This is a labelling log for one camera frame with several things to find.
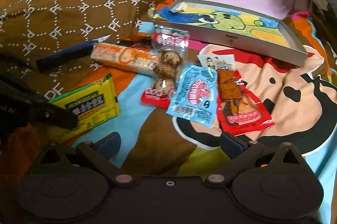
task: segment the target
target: screw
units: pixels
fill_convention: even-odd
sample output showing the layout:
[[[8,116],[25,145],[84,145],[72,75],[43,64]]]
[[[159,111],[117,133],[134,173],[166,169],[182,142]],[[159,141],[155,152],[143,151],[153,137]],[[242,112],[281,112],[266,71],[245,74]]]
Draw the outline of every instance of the screw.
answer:
[[[167,186],[174,186],[174,181],[166,181]]]
[[[223,175],[210,175],[208,177],[208,180],[214,183],[220,183],[223,182],[225,178],[223,177]]]
[[[129,183],[132,181],[132,177],[129,175],[118,175],[116,176],[116,181],[119,183]]]

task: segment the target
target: colorful blanket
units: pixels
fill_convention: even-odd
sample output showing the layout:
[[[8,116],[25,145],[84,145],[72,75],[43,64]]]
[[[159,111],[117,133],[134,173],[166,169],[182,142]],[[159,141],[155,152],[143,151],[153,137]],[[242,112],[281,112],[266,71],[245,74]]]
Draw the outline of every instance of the colorful blanket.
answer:
[[[188,59],[196,61],[200,50],[201,54],[215,51],[234,54],[246,88],[260,98],[276,123],[263,132],[240,138],[258,139],[266,147],[292,142],[303,155],[309,155],[331,139],[337,123],[337,88],[332,84],[337,74],[337,55],[329,43],[327,29],[309,12],[296,13],[285,22],[309,53],[302,68],[195,41],[190,44]],[[110,161],[129,174],[205,176],[229,161],[219,148],[221,130],[216,121],[213,128],[207,128],[173,118],[163,109],[141,104],[140,96],[152,81],[149,77],[101,67],[75,87],[102,78],[108,72],[114,77],[120,116],[69,141],[69,145],[75,146],[84,140],[97,141],[117,131],[122,137],[122,146]],[[3,208],[15,210],[10,202],[14,202],[13,188],[46,142],[46,138],[29,127],[14,132],[7,145],[1,147],[0,173],[8,175],[1,176],[5,187],[0,190],[9,200]]]

